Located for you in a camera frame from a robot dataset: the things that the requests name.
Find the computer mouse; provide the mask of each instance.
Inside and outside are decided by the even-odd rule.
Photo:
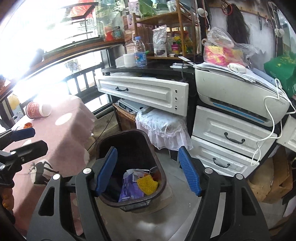
[[[227,65],[227,67],[236,72],[236,73],[243,73],[245,74],[247,72],[247,69],[245,66],[241,65],[241,64],[237,64],[237,63],[230,63],[229,65]]]

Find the trash can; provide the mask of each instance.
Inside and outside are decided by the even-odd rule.
[[[101,194],[100,199],[108,206],[119,207],[126,212],[147,207],[163,192],[166,185],[165,173],[147,134],[144,131],[133,129],[109,136],[99,143],[96,158],[103,158],[111,146],[117,149],[118,159],[107,188]],[[123,185],[123,174],[128,169],[152,169],[151,176],[158,182],[157,190],[139,199],[118,202]]]

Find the table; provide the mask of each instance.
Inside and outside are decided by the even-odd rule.
[[[36,134],[33,138],[13,142],[4,150],[27,145],[31,142],[43,140],[48,145],[45,156],[22,165],[22,170],[14,176],[13,196],[16,218],[15,226],[26,235],[32,213],[45,189],[45,185],[55,173],[63,177],[78,174],[88,163],[89,153],[84,144],[89,139],[96,120],[92,112],[76,96],[67,96],[59,104],[53,106],[48,117],[29,119],[24,116],[14,126],[13,130],[22,128],[31,122]],[[78,220],[77,212],[73,215]]]

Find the silver screw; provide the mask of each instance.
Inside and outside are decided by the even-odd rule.
[[[52,178],[53,178],[54,180],[58,180],[60,177],[61,177],[60,174],[54,174],[54,175],[52,176]]]
[[[241,180],[244,178],[244,176],[240,173],[236,174],[235,177],[238,179],[238,180]]]
[[[211,174],[211,173],[213,173],[213,169],[207,167],[207,168],[205,169],[205,172],[206,172],[207,174]]]
[[[89,174],[91,172],[91,169],[90,168],[85,168],[83,169],[82,171],[84,174]]]

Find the drawer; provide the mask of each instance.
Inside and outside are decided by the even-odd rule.
[[[188,83],[148,77],[100,76],[98,90],[177,115],[187,115]]]
[[[281,138],[276,141],[284,147],[296,152],[296,119],[290,115],[288,116],[283,127],[283,134]]]
[[[202,140],[198,137],[191,137],[193,149],[189,151],[191,157],[201,160],[205,167],[214,169],[217,173],[234,176],[236,173],[243,174],[247,177],[255,166],[251,167],[251,159],[213,143]]]
[[[202,106],[196,107],[193,135],[210,141],[248,157],[257,150],[256,142],[267,137],[270,131],[255,126],[238,118],[211,110]],[[259,143],[261,159],[270,149],[275,139]]]

